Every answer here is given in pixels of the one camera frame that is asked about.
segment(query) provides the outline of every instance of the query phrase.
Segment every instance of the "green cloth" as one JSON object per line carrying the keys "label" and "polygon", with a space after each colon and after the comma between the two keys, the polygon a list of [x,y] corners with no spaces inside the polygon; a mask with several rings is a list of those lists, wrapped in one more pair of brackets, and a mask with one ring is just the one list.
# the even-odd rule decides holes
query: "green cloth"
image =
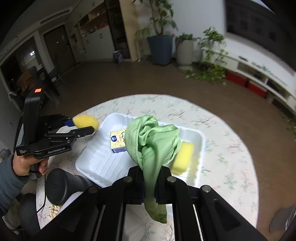
{"label": "green cloth", "polygon": [[143,170],[146,211],[153,220],[167,223],[166,206],[156,203],[154,189],[161,166],[168,164],[179,150],[179,129],[174,125],[158,126],[154,116],[145,115],[128,125],[125,144],[131,158]]}

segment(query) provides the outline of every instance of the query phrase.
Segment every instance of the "brown door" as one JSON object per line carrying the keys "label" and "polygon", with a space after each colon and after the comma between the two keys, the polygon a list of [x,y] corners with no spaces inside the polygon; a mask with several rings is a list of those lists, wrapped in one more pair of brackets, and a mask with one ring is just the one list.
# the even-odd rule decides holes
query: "brown door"
{"label": "brown door", "polygon": [[60,73],[75,64],[64,25],[44,34],[44,40],[54,65],[59,66]]}

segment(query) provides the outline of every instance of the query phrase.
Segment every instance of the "round table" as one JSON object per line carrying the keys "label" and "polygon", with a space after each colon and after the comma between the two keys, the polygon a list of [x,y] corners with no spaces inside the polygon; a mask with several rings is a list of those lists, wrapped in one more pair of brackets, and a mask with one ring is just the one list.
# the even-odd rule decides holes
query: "round table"
{"label": "round table", "polygon": [[[198,170],[199,182],[196,187],[210,185],[233,208],[235,208],[254,227],[258,217],[258,180],[252,157],[239,136],[219,117],[186,100],[167,95],[125,96],[94,106],[81,114],[94,116],[100,123],[110,113],[126,115],[154,115],[159,121],[200,130],[205,138],[203,166]],[[58,132],[68,132],[62,127]],[[72,174],[79,174],[75,161],[91,136],[79,138],[70,152],[49,159],[48,172],[61,168]],[[44,179],[37,182],[36,208],[44,202]],[[49,206],[46,200],[43,210],[38,213],[40,227],[50,222]],[[173,230],[173,219],[167,224],[152,220],[144,205],[132,205],[133,212],[146,226],[146,238],[150,240],[169,240]]]}

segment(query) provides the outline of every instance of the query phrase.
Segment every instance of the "brown floor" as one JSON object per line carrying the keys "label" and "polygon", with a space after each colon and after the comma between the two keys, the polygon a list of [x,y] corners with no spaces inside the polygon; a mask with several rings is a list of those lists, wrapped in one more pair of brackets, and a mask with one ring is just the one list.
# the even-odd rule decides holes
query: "brown floor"
{"label": "brown floor", "polygon": [[64,76],[66,86],[59,107],[47,103],[48,114],[74,116],[104,101],[132,94],[169,94],[195,103],[225,120],[247,145],[259,180],[257,229],[269,240],[275,212],[296,203],[296,143],[277,108],[235,83],[202,83],[186,79],[174,64],[166,67],[149,62],[92,62]]}

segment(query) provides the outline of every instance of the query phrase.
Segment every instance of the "black tumbler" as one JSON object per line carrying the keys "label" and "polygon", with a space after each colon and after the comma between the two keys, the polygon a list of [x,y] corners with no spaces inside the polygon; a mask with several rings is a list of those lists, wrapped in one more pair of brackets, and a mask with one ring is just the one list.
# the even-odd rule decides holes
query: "black tumbler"
{"label": "black tumbler", "polygon": [[89,179],[70,174],[60,168],[53,169],[47,176],[45,192],[54,205],[63,205],[75,192],[84,192],[91,186],[98,186]]}

